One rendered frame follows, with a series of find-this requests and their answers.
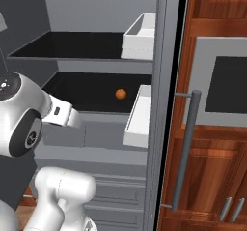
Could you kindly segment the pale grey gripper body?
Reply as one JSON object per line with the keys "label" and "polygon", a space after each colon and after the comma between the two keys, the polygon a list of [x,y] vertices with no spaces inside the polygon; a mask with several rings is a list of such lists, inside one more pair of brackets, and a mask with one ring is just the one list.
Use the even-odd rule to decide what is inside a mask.
{"label": "pale grey gripper body", "polygon": [[84,120],[81,114],[73,108],[69,114],[67,125],[69,127],[80,129],[83,126],[83,123],[84,123]]}

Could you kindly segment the grey fridge crisper drawer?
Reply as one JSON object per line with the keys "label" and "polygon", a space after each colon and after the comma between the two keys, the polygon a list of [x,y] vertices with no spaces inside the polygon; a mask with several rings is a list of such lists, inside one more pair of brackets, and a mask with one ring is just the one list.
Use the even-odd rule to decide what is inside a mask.
{"label": "grey fridge crisper drawer", "polygon": [[96,147],[112,150],[145,150],[148,136],[125,133],[129,115],[80,112],[79,129],[45,125],[43,143],[48,146]]}

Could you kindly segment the white fridge door bin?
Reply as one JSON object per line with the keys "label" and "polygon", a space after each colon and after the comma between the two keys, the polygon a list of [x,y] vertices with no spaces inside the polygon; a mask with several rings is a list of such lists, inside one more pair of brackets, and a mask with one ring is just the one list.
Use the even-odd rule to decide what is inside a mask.
{"label": "white fridge door bin", "polygon": [[149,143],[151,86],[139,87],[124,130],[123,144],[147,148]]}
{"label": "white fridge door bin", "polygon": [[123,34],[122,59],[153,59],[156,13],[142,13]]}

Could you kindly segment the grey fridge freezer drawer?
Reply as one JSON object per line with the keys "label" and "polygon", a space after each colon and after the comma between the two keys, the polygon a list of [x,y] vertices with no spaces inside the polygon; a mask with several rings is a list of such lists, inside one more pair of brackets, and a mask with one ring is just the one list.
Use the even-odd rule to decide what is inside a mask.
{"label": "grey fridge freezer drawer", "polygon": [[94,174],[96,196],[85,205],[98,231],[142,231],[145,179]]}

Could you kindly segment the grey fridge door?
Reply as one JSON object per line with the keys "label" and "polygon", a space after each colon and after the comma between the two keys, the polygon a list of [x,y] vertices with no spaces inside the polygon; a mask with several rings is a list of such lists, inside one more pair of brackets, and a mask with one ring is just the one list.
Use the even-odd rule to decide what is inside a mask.
{"label": "grey fridge door", "polygon": [[142,231],[153,231],[164,130],[178,23],[179,0],[157,0],[151,117]]}

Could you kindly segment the grey fridge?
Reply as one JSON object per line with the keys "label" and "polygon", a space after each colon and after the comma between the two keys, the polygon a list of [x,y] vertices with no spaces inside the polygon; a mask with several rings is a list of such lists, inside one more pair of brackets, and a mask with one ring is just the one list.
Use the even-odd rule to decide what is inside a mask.
{"label": "grey fridge", "polygon": [[[156,0],[0,0],[7,28],[0,33],[0,73],[20,72],[42,88],[57,72],[152,75],[152,64],[140,60],[10,59],[8,55],[51,32],[124,33],[142,13],[153,12]],[[85,173],[143,177],[147,150],[96,147],[39,147],[18,159],[0,156],[0,196],[16,206],[32,187],[39,169],[65,167]]]}

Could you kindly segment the orange fruit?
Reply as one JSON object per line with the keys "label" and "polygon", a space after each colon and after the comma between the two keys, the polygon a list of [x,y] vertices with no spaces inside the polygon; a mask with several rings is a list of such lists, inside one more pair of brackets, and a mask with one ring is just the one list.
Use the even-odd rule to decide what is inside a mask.
{"label": "orange fruit", "polygon": [[115,93],[115,96],[118,100],[124,100],[126,98],[126,90],[118,89]]}

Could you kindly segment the grey built-in oven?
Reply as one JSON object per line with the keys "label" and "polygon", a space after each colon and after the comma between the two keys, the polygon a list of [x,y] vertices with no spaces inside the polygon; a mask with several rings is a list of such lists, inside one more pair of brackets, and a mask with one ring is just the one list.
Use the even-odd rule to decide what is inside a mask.
{"label": "grey built-in oven", "polygon": [[247,127],[247,37],[198,37],[193,90],[202,92],[197,125]]}

